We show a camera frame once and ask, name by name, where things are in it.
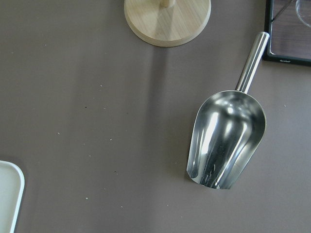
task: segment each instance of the gray table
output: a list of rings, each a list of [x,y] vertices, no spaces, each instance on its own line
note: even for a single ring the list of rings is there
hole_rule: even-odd
[[[195,115],[235,87],[264,0],[212,1],[193,41],[158,48],[122,0],[0,8],[0,160],[26,186],[16,233],[311,232],[311,68],[263,61],[267,131],[230,190],[186,174]]]

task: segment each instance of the white tray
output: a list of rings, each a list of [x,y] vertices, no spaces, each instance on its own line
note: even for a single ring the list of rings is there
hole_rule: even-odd
[[[13,233],[25,179],[15,164],[0,160],[0,233]]]

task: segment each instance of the wooden base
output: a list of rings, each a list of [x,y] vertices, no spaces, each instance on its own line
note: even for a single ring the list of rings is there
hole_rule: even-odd
[[[172,47],[185,44],[206,26],[210,0],[176,0],[170,7],[161,0],[125,0],[125,18],[132,31],[152,45]]]

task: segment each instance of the metal scoop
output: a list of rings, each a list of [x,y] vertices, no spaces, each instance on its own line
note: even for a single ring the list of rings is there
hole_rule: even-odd
[[[199,184],[229,189],[262,139],[266,117],[247,91],[269,37],[265,32],[257,35],[236,89],[211,96],[199,109],[187,165]]]

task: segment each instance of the black tray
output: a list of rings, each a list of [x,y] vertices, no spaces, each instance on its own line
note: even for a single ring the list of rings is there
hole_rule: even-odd
[[[289,0],[267,0],[265,31],[271,36],[263,59],[311,66],[311,28],[303,24]],[[272,22],[283,6],[289,5]]]

